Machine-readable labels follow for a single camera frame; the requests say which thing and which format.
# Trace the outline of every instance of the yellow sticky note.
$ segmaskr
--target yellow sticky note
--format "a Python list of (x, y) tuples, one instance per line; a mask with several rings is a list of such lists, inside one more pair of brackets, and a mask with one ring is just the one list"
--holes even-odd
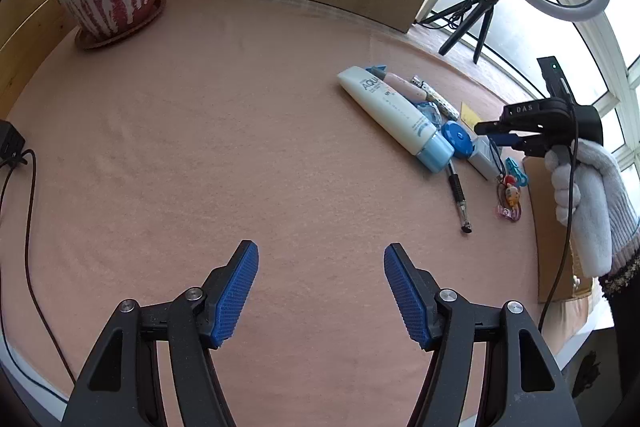
[(473, 131), (476, 123), (482, 121), (481, 118), (464, 102), (462, 103), (462, 108), (460, 110), (460, 120), (462, 120), (471, 131)]

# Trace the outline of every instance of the tripod leg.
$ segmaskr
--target tripod leg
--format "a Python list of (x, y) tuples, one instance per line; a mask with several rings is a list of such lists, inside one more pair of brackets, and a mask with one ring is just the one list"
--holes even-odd
[(452, 49), (453, 45), (460, 40), (462, 35), (468, 32), (469, 28), (471, 28), (471, 26), (473, 26), (476, 23), (476, 21), (482, 15), (484, 15), (484, 13), (487, 12), (487, 10), (490, 10), (492, 7), (493, 7), (492, 3), (489, 3), (488, 1), (485, 1), (485, 0), (480, 1), (480, 3), (478, 3), (478, 6), (476, 6), (474, 10), (469, 14), (469, 16), (460, 24), (460, 26), (456, 28), (456, 31), (454, 31), (446, 40), (446, 42), (443, 45), (441, 45), (440, 49), (438, 50), (438, 53), (440, 55), (446, 55), (447, 52), (450, 49)]
[(420, 24), (430, 24), (432, 22), (436, 22), (438, 19), (442, 19), (443, 17), (446, 17), (447, 15), (451, 15), (452, 13), (457, 12), (464, 5), (469, 4), (469, 7), (471, 7), (476, 2), (477, 2), (477, 0), (463, 0), (463, 1), (460, 1), (459, 3), (454, 4), (453, 6), (449, 6), (448, 8), (445, 8), (441, 12), (434, 13), (433, 15), (422, 19), (421, 21), (419, 21), (419, 23)]
[(478, 35), (478, 44), (476, 44), (476, 49), (474, 50), (474, 64), (478, 63), (482, 46), (484, 46), (484, 40), (486, 39), (486, 35), (489, 31), (489, 24), (491, 24), (491, 19), (493, 17), (494, 8), (492, 7), (484, 14), (484, 19), (482, 19), (482, 27), (480, 28), (480, 34)]

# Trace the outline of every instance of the pen grip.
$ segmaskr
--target pen grip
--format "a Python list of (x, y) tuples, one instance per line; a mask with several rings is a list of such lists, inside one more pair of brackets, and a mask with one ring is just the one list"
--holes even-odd
[(451, 186), (451, 192), (453, 192), (453, 198), (456, 203), (462, 203), (465, 200), (465, 195), (462, 192), (462, 185), (460, 185), (460, 178), (457, 174), (449, 175), (449, 185)]

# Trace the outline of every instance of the blue textured pad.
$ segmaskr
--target blue textured pad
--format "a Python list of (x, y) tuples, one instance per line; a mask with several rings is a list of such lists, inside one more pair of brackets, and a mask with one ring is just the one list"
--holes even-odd
[(393, 248), (386, 247), (384, 263), (386, 280), (396, 298), (409, 336), (424, 349), (431, 340), (424, 304)]
[(216, 321), (211, 333), (214, 346), (220, 347), (222, 342), (234, 334), (240, 312), (257, 272), (258, 248), (252, 243), (244, 252), (216, 305)]

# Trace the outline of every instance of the black sleeve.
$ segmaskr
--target black sleeve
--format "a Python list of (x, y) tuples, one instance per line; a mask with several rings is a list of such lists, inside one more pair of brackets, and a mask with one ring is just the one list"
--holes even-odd
[(600, 278), (613, 315), (620, 384), (625, 396), (640, 375), (640, 250), (614, 276)]

